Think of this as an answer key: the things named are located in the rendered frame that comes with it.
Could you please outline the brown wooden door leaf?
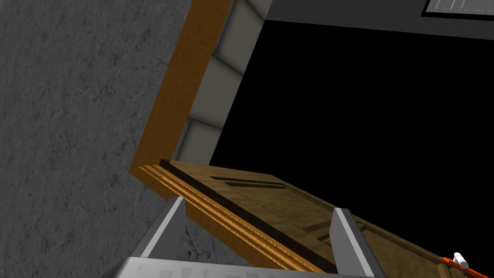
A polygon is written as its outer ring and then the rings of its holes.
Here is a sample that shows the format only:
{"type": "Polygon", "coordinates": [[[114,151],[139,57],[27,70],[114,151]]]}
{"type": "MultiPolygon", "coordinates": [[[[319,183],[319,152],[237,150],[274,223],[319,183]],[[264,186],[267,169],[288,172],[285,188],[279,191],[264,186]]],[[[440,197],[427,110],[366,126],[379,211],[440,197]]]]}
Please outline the brown wooden door leaf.
{"type": "MultiPolygon", "coordinates": [[[[334,205],[274,176],[162,160],[156,169],[223,206],[284,247],[334,273],[329,228],[334,205]]],[[[390,232],[355,217],[386,278],[471,278],[390,232]]]]}

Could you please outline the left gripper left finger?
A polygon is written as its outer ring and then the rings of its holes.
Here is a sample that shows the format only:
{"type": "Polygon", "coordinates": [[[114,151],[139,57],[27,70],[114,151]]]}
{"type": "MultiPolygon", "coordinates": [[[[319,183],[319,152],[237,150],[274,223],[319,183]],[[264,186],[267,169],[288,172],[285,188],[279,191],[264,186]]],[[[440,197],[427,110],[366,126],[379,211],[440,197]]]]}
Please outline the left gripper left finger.
{"type": "Polygon", "coordinates": [[[149,230],[137,245],[133,257],[174,260],[185,231],[186,201],[183,197],[170,198],[149,230]]]}

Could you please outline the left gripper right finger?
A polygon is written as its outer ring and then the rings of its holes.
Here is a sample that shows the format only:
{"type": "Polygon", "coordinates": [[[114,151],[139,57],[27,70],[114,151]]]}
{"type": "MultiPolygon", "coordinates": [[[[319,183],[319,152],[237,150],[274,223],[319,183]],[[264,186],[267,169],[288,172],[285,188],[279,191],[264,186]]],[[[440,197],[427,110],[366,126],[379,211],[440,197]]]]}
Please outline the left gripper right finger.
{"type": "Polygon", "coordinates": [[[347,208],[334,208],[329,238],[339,275],[381,277],[381,265],[347,208]]]}

